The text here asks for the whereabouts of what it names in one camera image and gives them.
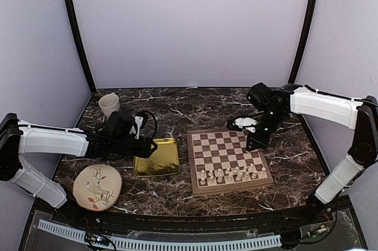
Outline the white knight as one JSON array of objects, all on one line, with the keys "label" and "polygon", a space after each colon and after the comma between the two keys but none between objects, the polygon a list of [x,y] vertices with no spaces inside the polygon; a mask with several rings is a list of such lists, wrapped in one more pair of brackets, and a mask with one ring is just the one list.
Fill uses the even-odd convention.
[{"label": "white knight", "polygon": [[253,171],[252,172],[252,179],[255,179],[258,175],[258,172],[257,171]]},{"label": "white knight", "polygon": [[215,181],[215,177],[213,175],[210,176],[209,179],[208,179],[208,185],[213,185],[214,181]]}]

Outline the white bishop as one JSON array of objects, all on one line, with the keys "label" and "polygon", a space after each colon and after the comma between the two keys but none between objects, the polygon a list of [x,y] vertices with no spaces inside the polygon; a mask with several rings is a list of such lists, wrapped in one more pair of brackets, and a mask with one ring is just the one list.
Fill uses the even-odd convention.
[{"label": "white bishop", "polygon": [[223,181],[223,174],[220,173],[219,176],[218,176],[217,182],[221,183],[222,181]]},{"label": "white bishop", "polygon": [[244,174],[243,174],[243,180],[244,181],[248,181],[250,180],[250,174],[248,171],[246,171]]}]

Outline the wooden chess board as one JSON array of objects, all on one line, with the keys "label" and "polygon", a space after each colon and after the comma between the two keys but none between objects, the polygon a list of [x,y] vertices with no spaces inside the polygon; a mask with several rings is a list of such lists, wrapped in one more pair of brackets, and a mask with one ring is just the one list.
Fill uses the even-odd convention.
[{"label": "wooden chess board", "polygon": [[[226,128],[215,128],[187,132],[188,159],[191,172],[192,192],[194,196],[223,194],[233,191],[244,191],[255,188],[265,188],[273,184],[272,174],[269,170],[265,156],[262,150],[248,152],[246,150],[246,132],[230,131]],[[249,165],[255,166],[253,171],[258,175],[252,179],[252,172],[249,171]],[[250,174],[250,180],[244,181],[243,176],[240,182],[236,182],[234,168],[247,167]],[[260,170],[265,167],[265,173],[261,174]],[[223,170],[223,181],[217,182],[219,174],[217,170]],[[233,172],[234,183],[228,184],[225,173],[230,168]],[[206,183],[200,185],[200,172],[205,170]],[[215,181],[213,185],[208,185],[208,172],[213,170]]]}]

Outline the white chess queen piece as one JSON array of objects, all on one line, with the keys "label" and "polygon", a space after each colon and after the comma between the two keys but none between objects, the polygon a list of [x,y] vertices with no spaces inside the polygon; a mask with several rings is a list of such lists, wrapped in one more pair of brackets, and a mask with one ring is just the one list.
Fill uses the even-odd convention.
[{"label": "white chess queen piece", "polygon": [[236,174],[236,178],[235,178],[235,181],[236,182],[240,182],[242,180],[242,176],[243,176],[243,171],[239,170]]}]

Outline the white chess king piece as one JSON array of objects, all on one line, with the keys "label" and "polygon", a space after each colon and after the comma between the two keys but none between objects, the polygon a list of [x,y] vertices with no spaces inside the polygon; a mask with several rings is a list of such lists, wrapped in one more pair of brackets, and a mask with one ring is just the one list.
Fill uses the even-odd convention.
[{"label": "white chess king piece", "polygon": [[233,172],[230,171],[229,174],[226,177],[226,181],[228,184],[234,183],[234,178],[233,178]]}]

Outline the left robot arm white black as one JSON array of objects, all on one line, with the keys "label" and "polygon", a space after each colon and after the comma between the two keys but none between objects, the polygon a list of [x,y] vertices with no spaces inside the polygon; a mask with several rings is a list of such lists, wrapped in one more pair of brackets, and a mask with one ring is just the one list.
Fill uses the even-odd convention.
[{"label": "left robot arm white black", "polygon": [[83,211],[60,184],[31,166],[22,155],[29,153],[71,155],[98,158],[113,149],[140,158],[149,158],[158,148],[153,137],[141,130],[153,114],[138,112],[135,116],[112,112],[108,119],[93,129],[57,128],[28,123],[14,113],[1,122],[1,181],[11,182],[52,208],[71,225],[83,221]]}]

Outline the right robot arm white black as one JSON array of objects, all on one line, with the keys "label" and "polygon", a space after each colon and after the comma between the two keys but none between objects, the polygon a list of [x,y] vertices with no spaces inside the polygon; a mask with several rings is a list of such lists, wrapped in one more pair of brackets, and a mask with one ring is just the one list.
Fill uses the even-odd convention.
[{"label": "right robot arm white black", "polygon": [[228,121],[227,128],[248,132],[246,149],[249,152],[267,148],[271,134],[291,113],[328,120],[354,131],[347,155],[306,200],[301,218],[308,224],[322,217],[326,205],[377,162],[377,100],[373,96],[356,99],[307,85],[286,84],[271,89],[258,83],[246,97],[261,112],[261,117],[258,120],[238,117]]}]

